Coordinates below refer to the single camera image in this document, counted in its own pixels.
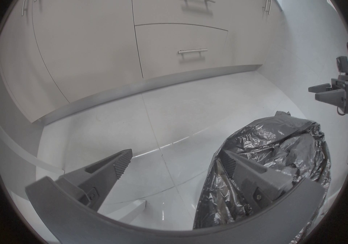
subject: trash bag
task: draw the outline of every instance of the trash bag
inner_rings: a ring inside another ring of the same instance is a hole
[[[289,113],[276,112],[275,116],[255,120],[229,136],[215,152],[209,166],[193,229],[230,224],[253,214],[243,193],[224,170],[219,158],[222,150],[293,175],[293,185],[302,178],[310,178],[325,188],[320,206],[292,243],[305,237],[324,204],[331,181],[330,156],[320,125]]]

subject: wall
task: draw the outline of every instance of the wall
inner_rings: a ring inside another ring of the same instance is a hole
[[[348,173],[348,116],[315,101],[308,87],[337,78],[336,57],[347,56],[347,31],[330,0],[280,0],[283,14],[259,72],[281,89],[308,118],[321,125],[332,161],[329,195]]]

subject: tile floor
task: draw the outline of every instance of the tile floor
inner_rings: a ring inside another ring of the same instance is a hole
[[[39,158],[66,172],[123,149],[133,159],[99,212],[146,200],[131,224],[191,230],[212,155],[233,132],[277,110],[305,116],[258,72],[172,85],[108,102],[47,125]]]

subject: garbage bag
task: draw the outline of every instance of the garbage bag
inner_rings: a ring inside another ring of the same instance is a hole
[[[331,181],[328,146],[318,123],[276,112],[275,116],[255,120],[229,136],[215,152],[209,166],[193,229],[229,224],[253,214],[243,193],[233,179],[228,178],[218,157],[221,150],[230,150],[266,167],[291,174],[293,185],[305,177],[320,183],[325,188],[322,203],[292,243],[309,233]]]

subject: floor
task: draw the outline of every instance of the floor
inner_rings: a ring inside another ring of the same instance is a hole
[[[133,158],[99,212],[136,199],[132,225],[191,230],[212,155],[233,132],[277,110],[305,116],[258,72],[172,85],[136,94],[47,125],[38,158],[71,172],[123,149]]]

